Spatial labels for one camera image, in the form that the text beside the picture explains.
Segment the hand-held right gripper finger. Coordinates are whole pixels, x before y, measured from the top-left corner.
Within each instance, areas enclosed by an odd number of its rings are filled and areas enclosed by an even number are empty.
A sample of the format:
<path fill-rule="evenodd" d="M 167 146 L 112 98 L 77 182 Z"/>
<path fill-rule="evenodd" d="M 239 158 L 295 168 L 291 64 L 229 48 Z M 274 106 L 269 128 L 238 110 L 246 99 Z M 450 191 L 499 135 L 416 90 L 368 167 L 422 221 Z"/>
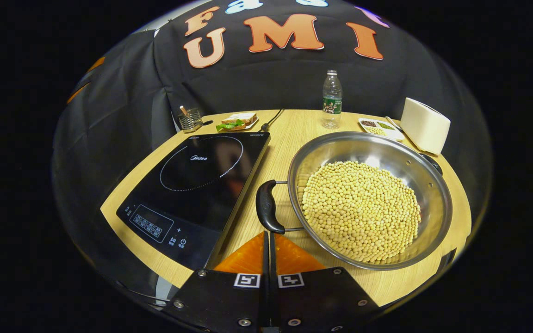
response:
<path fill-rule="evenodd" d="M 268 322 L 267 232 L 259 240 L 259 273 L 196 270 L 163 308 L 163 316 L 197 333 L 260 333 Z"/>
<path fill-rule="evenodd" d="M 379 315 L 379 306 L 343 267 L 277 274 L 269 234 L 269 331 L 354 333 Z"/>

